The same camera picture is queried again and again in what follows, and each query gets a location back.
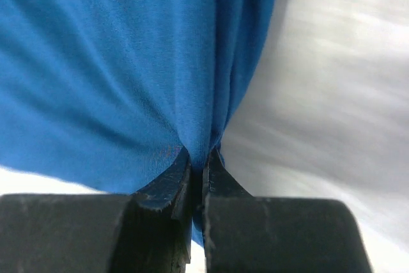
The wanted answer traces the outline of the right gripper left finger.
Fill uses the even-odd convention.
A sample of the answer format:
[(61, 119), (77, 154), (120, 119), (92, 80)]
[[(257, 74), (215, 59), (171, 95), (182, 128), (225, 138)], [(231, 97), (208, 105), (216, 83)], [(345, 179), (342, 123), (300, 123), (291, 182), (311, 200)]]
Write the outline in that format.
[(190, 159), (133, 194), (6, 194), (2, 272), (184, 272), (190, 262)]

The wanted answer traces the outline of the blue printed t-shirt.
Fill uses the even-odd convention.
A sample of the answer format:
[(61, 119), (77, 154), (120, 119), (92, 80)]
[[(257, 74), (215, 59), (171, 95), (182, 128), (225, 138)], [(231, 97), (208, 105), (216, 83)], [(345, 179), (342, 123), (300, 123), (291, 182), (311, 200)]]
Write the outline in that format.
[(275, 0), (1, 0), (1, 165), (131, 193), (202, 172)]

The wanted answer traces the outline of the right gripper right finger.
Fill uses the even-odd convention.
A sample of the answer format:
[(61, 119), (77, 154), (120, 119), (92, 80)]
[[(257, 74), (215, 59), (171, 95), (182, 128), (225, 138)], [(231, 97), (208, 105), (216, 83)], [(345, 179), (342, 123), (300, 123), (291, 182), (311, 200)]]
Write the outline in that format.
[(253, 196), (218, 151), (203, 172), (203, 236), (208, 272), (371, 272), (344, 203)]

